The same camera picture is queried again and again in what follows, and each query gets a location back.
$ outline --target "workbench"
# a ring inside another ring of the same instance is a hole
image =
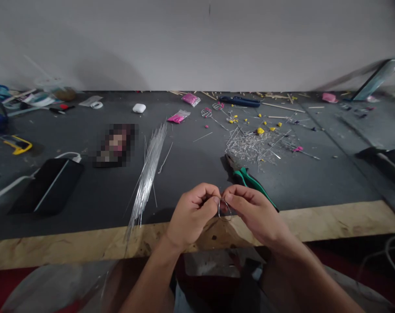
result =
[[[77,106],[96,94],[103,96],[103,108]],[[147,256],[164,234],[183,192],[201,182],[217,185],[221,191],[231,185],[220,159],[230,133],[213,120],[201,117],[200,111],[211,107],[214,101],[196,94],[202,101],[193,108],[180,96],[168,92],[86,92],[69,103],[76,108],[65,115],[37,110],[12,118],[10,133],[32,142],[34,147],[14,156],[12,149],[0,140],[0,190],[16,178],[32,174],[47,159],[67,151],[82,154],[85,170],[66,207],[56,216],[6,215],[25,183],[0,198],[0,269]],[[302,241],[395,233],[395,186],[365,161],[355,159],[353,154],[367,148],[367,144],[335,117],[353,119],[367,134],[392,149],[395,100],[381,95],[381,102],[373,104],[376,109],[359,120],[353,112],[322,102],[319,94],[293,95],[298,97],[293,105],[283,99],[262,101],[306,112],[298,113],[297,119],[309,119],[303,124],[316,127],[317,131],[290,123],[283,123],[278,131],[292,130],[305,151],[320,160],[277,148],[274,152],[280,159],[273,163],[265,162],[259,167],[243,164],[264,186],[292,232]],[[146,111],[133,113],[136,103],[145,104]],[[325,108],[309,109],[315,106]],[[152,129],[180,109],[191,114],[181,124],[168,125],[158,168],[171,143],[173,146],[161,174],[154,179],[156,197],[150,194],[143,224],[127,245],[124,236],[133,201],[129,206],[128,203],[143,167],[144,140],[148,141]],[[256,119],[258,114],[293,114],[265,105],[245,109],[248,113],[226,105],[225,110],[230,109],[240,120],[248,117],[251,121],[245,131],[260,126],[263,120],[268,122],[265,128],[280,121]],[[227,123],[222,112],[214,111],[213,117],[229,130],[235,128]],[[91,156],[99,148],[105,130],[116,123],[138,124],[138,137],[129,162],[119,168],[92,168]],[[234,216],[230,222],[214,217],[187,251],[259,244],[239,217]]]

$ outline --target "gray table surface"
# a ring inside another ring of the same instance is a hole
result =
[[[102,109],[76,107],[66,115],[38,110],[12,119],[12,132],[32,142],[34,148],[27,153],[14,156],[12,148],[0,140],[0,189],[22,175],[33,173],[47,159],[67,151],[82,154],[85,171],[66,207],[56,216],[40,218],[31,214],[6,215],[26,182],[0,198],[0,239],[127,225],[132,204],[124,218],[123,214],[143,166],[144,136],[149,140],[152,129],[164,123],[180,109],[190,111],[191,115],[180,125],[168,127],[160,164],[171,143],[173,147],[162,173],[156,174],[154,179],[158,207],[151,193],[143,213],[143,223],[169,221],[181,194],[201,182],[215,184],[221,191],[232,184],[220,160],[225,153],[229,133],[213,120],[203,119],[200,115],[201,109],[212,105],[212,99],[199,94],[202,102],[193,108],[184,103],[181,97],[167,92],[94,92],[79,94],[74,104],[95,94],[104,97]],[[323,127],[325,131],[314,132],[303,127],[291,127],[289,124],[284,124],[279,131],[286,132],[292,128],[292,133],[297,136],[305,151],[320,157],[321,160],[277,148],[274,152],[281,159],[277,159],[275,164],[266,162],[261,165],[259,172],[256,164],[245,165],[250,168],[250,172],[264,186],[280,210],[382,199],[381,188],[379,190],[370,183],[370,177],[367,177],[370,172],[373,175],[378,173],[366,162],[354,160],[352,157],[354,153],[366,148],[366,144],[335,118],[335,114],[348,114],[349,118],[355,118],[353,113],[346,112],[334,104],[324,104],[314,93],[311,96],[298,96],[299,99],[294,105],[284,106],[304,108],[307,113],[298,113],[297,118],[310,118],[304,122],[305,125]],[[284,101],[266,99],[264,102],[282,105],[281,102]],[[136,103],[147,105],[143,114],[132,112],[132,107]],[[318,105],[325,106],[325,109],[308,109],[310,106]],[[387,125],[384,134],[375,130],[375,123],[381,120],[381,115],[384,115],[381,123],[387,118],[395,118],[394,101],[384,97],[384,101],[374,106],[377,109],[370,113],[368,119],[356,122],[370,129],[371,136],[377,134],[384,145],[395,147],[395,140],[389,135],[390,132],[387,132]],[[242,110],[233,110],[241,120],[247,115]],[[251,116],[259,113],[267,116],[292,114],[291,111],[264,105],[246,111]],[[214,112],[213,116],[230,130],[234,128],[227,123],[223,113]],[[269,126],[279,121],[268,118],[265,120],[269,122]],[[257,119],[256,122],[254,119],[251,126],[246,129],[255,128],[260,121]],[[139,125],[139,136],[131,160],[126,167],[92,168],[88,155],[97,150],[105,129],[113,123]],[[193,143],[195,139],[210,132],[213,133]]]

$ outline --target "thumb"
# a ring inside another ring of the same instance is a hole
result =
[[[225,201],[242,215],[246,215],[248,209],[252,206],[245,198],[228,193],[225,195]]]
[[[219,202],[220,199],[217,196],[213,196],[209,198],[203,206],[195,212],[195,214],[207,223],[207,221],[214,217],[216,212],[218,212]]]

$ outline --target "bundle of wire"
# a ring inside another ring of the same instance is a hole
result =
[[[127,242],[131,237],[135,225],[142,225],[142,213],[144,212],[145,205],[148,202],[149,193],[151,192],[155,172],[158,166],[158,161],[161,155],[161,149],[163,147],[166,134],[167,124],[163,123],[158,129],[153,131],[151,140],[149,141],[144,167],[142,168],[141,175],[139,176],[138,182],[136,183],[136,186],[138,186],[138,190],[136,192],[136,198],[133,204],[128,229],[126,230]]]

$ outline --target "yellow tool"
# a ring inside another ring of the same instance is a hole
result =
[[[15,148],[15,151],[13,152],[14,155],[27,152],[30,148],[32,148],[32,144],[29,141],[23,140],[17,136],[5,135],[1,136],[0,138],[5,144]]]

